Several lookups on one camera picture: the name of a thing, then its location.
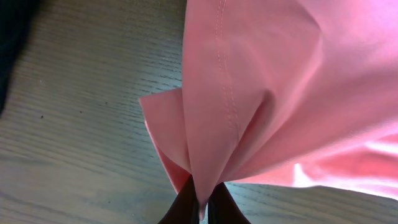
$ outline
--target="pink towel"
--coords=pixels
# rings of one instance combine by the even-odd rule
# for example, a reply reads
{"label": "pink towel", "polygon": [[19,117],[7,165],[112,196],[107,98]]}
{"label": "pink towel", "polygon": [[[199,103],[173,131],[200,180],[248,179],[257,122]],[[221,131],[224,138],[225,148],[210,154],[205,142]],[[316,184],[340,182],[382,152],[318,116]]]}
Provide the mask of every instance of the pink towel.
{"label": "pink towel", "polygon": [[397,21],[396,0],[188,0],[182,88],[141,98],[176,191],[398,198]]}

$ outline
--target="wood grain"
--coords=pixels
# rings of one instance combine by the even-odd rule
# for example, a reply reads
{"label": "wood grain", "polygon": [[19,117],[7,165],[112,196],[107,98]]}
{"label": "wood grain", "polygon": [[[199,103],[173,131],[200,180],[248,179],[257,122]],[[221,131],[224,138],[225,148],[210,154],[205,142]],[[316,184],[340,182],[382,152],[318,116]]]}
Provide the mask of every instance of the wood grain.
{"label": "wood grain", "polygon": [[[0,119],[0,223],[163,217],[175,193],[137,99],[181,85],[184,14],[184,0],[42,7]],[[228,187],[253,223],[398,223],[398,203],[387,198]]]}

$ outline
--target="stitched seam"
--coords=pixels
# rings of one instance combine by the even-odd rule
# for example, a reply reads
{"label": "stitched seam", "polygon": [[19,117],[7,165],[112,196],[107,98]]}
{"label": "stitched seam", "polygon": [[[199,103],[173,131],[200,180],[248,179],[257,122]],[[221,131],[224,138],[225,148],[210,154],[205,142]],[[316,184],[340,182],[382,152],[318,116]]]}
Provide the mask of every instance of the stitched seam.
{"label": "stitched seam", "polygon": [[[223,9],[221,10],[221,24],[220,24],[220,37],[223,36],[223,18],[224,18],[224,9],[226,5],[226,0],[224,0]],[[228,77],[229,80],[229,94],[231,94],[231,101],[232,101],[232,109],[235,115],[235,127],[236,127],[236,142],[239,142],[239,133],[238,133],[238,112],[236,111],[235,99],[234,94],[232,91],[232,81],[231,77],[229,76],[228,69],[226,66],[226,54],[225,50],[223,50],[223,57],[224,57],[224,67],[225,67],[225,75]]]}
{"label": "stitched seam", "polygon": [[[220,27],[220,36],[223,35],[223,13],[224,13],[224,7],[225,7],[225,2],[223,4],[223,10],[221,12],[221,27]],[[218,9],[217,9],[217,18],[216,18],[216,47],[217,47],[217,56],[218,56],[218,68],[220,70],[220,73],[222,73],[221,69],[221,57],[220,57],[220,45],[218,43],[218,18],[220,16],[220,8],[221,8],[221,0],[218,1]],[[229,121],[229,129],[231,132],[233,132],[233,125],[232,125],[232,119],[231,119],[231,113],[229,111],[229,106],[228,106],[228,101],[227,101],[227,96],[226,96],[226,90],[225,86],[223,84],[223,95],[224,95],[224,101],[225,101],[225,109],[226,113],[228,115],[228,121]]]}

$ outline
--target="dark cloth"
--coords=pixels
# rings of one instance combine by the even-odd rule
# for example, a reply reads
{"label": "dark cloth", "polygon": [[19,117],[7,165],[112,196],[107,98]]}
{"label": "dark cloth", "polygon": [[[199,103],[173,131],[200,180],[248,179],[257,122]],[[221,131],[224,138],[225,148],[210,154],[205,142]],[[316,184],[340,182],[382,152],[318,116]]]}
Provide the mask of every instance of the dark cloth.
{"label": "dark cloth", "polygon": [[0,114],[12,68],[29,33],[40,0],[0,0]]}

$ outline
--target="folded pink cloth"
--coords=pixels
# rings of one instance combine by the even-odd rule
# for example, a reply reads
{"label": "folded pink cloth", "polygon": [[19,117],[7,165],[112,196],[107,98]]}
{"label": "folded pink cloth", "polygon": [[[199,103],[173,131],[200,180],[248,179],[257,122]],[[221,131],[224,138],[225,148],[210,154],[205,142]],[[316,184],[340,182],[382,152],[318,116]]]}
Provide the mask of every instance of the folded pink cloth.
{"label": "folded pink cloth", "polygon": [[140,99],[176,191],[398,198],[397,21],[396,0],[188,0],[182,88]]}

